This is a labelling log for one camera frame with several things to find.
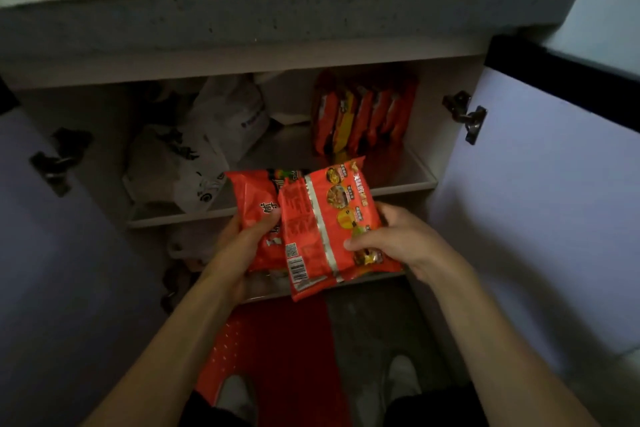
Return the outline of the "person's black trousers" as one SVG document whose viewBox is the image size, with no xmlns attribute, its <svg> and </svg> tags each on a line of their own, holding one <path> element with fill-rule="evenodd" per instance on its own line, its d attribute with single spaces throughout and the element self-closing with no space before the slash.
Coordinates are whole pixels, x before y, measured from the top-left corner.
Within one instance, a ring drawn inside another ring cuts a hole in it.
<svg viewBox="0 0 640 427">
<path fill-rule="evenodd" d="M 243 379 L 236 387 L 239 402 L 213 407 L 192 391 L 178 427 L 258 427 L 258 406 Z M 472 385 L 399 397 L 386 407 L 383 427 L 490 427 Z"/>
</svg>

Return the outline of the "person's right forearm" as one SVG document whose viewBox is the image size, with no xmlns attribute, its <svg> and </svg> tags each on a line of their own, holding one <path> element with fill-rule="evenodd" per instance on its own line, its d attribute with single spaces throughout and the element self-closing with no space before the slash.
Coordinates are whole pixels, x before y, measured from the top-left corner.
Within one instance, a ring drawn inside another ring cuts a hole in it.
<svg viewBox="0 0 640 427">
<path fill-rule="evenodd" d="M 436 296 L 490 427 L 600 427 L 458 253 L 413 270 Z"/>
</svg>

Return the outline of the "person's right white shoe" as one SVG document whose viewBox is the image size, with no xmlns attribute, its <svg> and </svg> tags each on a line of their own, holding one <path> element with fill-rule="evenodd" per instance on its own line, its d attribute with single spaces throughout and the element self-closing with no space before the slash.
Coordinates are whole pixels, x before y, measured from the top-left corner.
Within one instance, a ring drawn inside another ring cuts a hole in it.
<svg viewBox="0 0 640 427">
<path fill-rule="evenodd" d="M 384 368 L 381 378 L 380 396 L 384 409 L 397 399 L 418 396 L 422 393 L 412 359 L 404 353 L 394 355 Z"/>
</svg>

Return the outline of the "red noodle packet silver seam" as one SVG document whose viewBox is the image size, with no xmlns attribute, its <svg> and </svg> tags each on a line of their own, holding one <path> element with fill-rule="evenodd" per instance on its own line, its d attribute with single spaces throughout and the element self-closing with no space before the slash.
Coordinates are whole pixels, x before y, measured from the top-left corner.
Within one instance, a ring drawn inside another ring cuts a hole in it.
<svg viewBox="0 0 640 427">
<path fill-rule="evenodd" d="M 291 296 L 299 302 L 324 289 L 403 266 L 381 250 L 350 252 L 344 242 L 383 222 L 365 178 L 365 157 L 286 180 L 278 200 Z"/>
</svg>

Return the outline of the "person's white shoe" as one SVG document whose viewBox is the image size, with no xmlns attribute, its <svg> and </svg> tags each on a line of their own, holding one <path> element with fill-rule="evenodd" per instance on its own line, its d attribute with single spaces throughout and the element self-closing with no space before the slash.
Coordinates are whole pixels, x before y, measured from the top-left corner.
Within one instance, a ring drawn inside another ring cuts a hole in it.
<svg viewBox="0 0 640 427">
<path fill-rule="evenodd" d="M 418 396 L 422 393 L 412 359 L 404 353 L 394 355 L 384 368 L 381 378 L 380 396 L 384 409 L 397 399 Z"/>
<path fill-rule="evenodd" d="M 251 381 L 243 375 L 231 375 L 222 382 L 214 407 L 241 427 L 258 427 L 257 395 Z"/>
</svg>

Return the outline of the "white cabinet door black edge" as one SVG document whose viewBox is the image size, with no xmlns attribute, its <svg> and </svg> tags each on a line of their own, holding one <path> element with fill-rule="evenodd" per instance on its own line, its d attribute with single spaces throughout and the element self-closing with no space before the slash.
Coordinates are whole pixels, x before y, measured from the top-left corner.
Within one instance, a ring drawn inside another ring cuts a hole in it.
<svg viewBox="0 0 640 427">
<path fill-rule="evenodd" d="M 640 390 L 640 76 L 490 43 L 429 222 L 580 389 Z"/>
</svg>

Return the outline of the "white cabinet shelf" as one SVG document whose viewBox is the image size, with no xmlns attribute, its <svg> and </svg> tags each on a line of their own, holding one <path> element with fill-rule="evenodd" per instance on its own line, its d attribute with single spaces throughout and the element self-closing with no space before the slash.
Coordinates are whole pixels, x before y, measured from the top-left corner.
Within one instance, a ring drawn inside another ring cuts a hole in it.
<svg viewBox="0 0 640 427">
<path fill-rule="evenodd" d="M 308 124 L 273 126 L 248 151 L 236 168 L 244 169 L 306 169 L 316 171 L 332 162 L 348 158 L 333 158 L 314 154 Z M 380 148 L 369 153 L 364 164 L 365 178 L 373 196 L 401 194 L 436 187 L 437 180 L 411 149 Z M 183 212 L 176 204 L 134 204 L 126 226 L 146 229 L 177 223 L 227 218 L 236 213 L 232 185 L 227 183 L 219 195 L 203 211 Z"/>
</svg>

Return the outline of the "grey stone countertop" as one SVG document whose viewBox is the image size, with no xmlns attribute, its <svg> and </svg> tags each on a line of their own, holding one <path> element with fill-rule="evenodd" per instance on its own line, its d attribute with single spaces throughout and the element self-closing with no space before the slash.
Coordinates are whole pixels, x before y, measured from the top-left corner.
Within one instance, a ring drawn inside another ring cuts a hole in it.
<svg viewBox="0 0 640 427">
<path fill-rule="evenodd" d="M 0 60 L 451 36 L 560 24 L 575 0 L 0 0 Z"/>
</svg>

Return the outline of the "red noodle packet front side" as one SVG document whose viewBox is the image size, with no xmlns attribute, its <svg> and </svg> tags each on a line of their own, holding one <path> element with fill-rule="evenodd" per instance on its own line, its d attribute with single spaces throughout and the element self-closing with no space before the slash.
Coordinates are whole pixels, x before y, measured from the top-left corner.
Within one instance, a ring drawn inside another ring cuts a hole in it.
<svg viewBox="0 0 640 427">
<path fill-rule="evenodd" d="M 303 170 L 260 169 L 228 171 L 225 173 L 232 184 L 236 198 L 237 213 L 242 229 L 252 227 L 279 207 L 278 195 L 287 181 L 303 178 Z M 248 271 L 281 271 L 287 268 L 282 225 L 278 223 L 257 246 L 257 253 Z"/>
</svg>

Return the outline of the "white plastic bag black print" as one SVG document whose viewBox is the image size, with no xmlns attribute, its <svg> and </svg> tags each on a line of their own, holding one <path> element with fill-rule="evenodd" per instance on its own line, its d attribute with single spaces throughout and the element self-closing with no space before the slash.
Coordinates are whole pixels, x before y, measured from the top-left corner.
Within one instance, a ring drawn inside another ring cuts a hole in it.
<svg viewBox="0 0 640 427">
<path fill-rule="evenodd" d="M 185 213 L 204 212 L 229 169 L 220 146 L 199 124 L 149 124 L 129 145 L 123 184 L 136 204 L 169 203 Z"/>
</svg>

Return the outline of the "person's left forearm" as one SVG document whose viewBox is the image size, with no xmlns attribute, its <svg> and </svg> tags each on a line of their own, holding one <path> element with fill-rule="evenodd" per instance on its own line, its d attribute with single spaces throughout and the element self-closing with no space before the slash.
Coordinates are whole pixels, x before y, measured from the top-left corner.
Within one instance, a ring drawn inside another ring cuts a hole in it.
<svg viewBox="0 0 640 427">
<path fill-rule="evenodd" d="M 210 263 L 82 427 L 177 427 L 215 336 L 239 302 L 244 270 Z"/>
</svg>

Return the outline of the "person's left hand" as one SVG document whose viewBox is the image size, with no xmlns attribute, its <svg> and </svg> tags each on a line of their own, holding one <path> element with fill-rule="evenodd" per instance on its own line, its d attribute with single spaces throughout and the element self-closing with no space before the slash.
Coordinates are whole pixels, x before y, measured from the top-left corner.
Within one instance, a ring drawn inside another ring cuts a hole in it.
<svg viewBox="0 0 640 427">
<path fill-rule="evenodd" d="M 246 298 L 246 271 L 259 246 L 242 243 L 244 229 L 241 216 L 234 215 L 218 236 L 214 256 L 199 278 L 200 282 L 216 286 L 234 306 Z"/>
</svg>

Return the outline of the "dark object in cabinet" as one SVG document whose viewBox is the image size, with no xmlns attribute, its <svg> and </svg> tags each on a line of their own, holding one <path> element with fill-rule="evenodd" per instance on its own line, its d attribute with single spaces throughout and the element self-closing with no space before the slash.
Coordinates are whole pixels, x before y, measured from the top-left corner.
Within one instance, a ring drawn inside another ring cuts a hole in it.
<svg viewBox="0 0 640 427">
<path fill-rule="evenodd" d="M 202 268 L 197 266 L 191 270 L 183 261 L 175 261 L 163 274 L 162 284 L 164 293 L 159 300 L 160 307 L 170 316 L 189 292 L 202 274 Z"/>
</svg>

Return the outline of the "person's left white shoe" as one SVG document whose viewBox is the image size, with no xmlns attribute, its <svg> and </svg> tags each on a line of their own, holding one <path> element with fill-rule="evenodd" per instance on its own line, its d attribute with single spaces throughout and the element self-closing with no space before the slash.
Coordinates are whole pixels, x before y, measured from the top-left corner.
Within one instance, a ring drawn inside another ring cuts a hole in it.
<svg viewBox="0 0 640 427">
<path fill-rule="evenodd" d="M 258 427 L 257 395 L 251 381 L 243 375 L 231 375 L 222 382 L 214 407 L 241 427 Z"/>
</svg>

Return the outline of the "row of red noodle packets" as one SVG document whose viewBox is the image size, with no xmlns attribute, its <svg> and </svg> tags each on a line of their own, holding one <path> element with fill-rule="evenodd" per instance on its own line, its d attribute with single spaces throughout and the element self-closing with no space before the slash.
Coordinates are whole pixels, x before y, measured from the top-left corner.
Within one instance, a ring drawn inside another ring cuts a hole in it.
<svg viewBox="0 0 640 427">
<path fill-rule="evenodd" d="M 418 75 L 398 67 L 350 77 L 323 70 L 313 87 L 312 151 L 357 156 L 387 143 L 402 143 L 419 84 Z"/>
</svg>

